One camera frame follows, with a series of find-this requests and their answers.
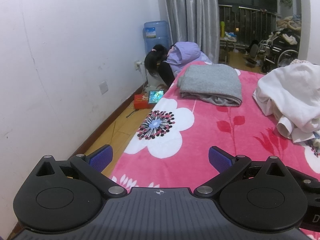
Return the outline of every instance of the black hair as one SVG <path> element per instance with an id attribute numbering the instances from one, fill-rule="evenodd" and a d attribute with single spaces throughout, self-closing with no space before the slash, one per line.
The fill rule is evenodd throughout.
<path id="1" fill-rule="evenodd" d="M 167 60 L 168 50 L 165 46 L 157 44 L 153 47 L 154 50 L 150 51 L 144 60 L 145 68 L 153 77 L 158 75 L 158 65 Z"/>

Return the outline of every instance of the balcony railing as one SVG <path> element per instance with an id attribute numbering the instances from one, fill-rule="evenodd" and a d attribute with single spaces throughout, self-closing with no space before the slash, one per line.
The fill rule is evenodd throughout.
<path id="1" fill-rule="evenodd" d="M 263 13 L 260 10 L 219 5 L 220 21 L 224 21 L 226 32 L 237 35 L 238 45 L 250 45 L 253 40 L 267 40 L 272 31 L 276 30 L 277 16 L 274 13 Z"/>

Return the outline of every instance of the person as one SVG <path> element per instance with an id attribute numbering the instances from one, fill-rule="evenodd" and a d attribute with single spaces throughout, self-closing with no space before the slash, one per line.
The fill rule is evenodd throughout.
<path id="1" fill-rule="evenodd" d="M 211 60 L 200 50 L 198 44 L 186 41 L 175 43 L 170 50 L 157 44 L 146 56 L 144 65 L 151 76 L 155 78 L 160 76 L 170 87 L 183 67 L 193 61 L 212 64 Z"/>

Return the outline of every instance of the floral blanket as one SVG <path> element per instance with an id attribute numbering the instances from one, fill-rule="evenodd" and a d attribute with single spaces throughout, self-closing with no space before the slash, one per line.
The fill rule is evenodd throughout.
<path id="1" fill-rule="evenodd" d="M 211 146 L 254 161 L 275 155 L 285 165 L 320 179 L 320 159 L 314 149 L 282 137 L 276 130 L 276 119 L 264 116 L 252 98 L 262 75 L 235 71 L 242 83 L 240 107 L 182 99 L 176 80 L 141 124 L 111 179 L 127 190 L 140 186 L 190 187 L 193 191 L 218 174 L 208 160 Z M 305 232 L 320 239 L 320 233 Z"/>

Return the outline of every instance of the gray blanket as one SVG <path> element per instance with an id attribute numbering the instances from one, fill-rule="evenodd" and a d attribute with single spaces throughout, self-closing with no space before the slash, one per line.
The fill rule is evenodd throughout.
<path id="1" fill-rule="evenodd" d="M 178 80 L 181 96 L 197 97 L 217 106 L 242 104 L 237 72 L 224 64 L 191 65 Z"/>

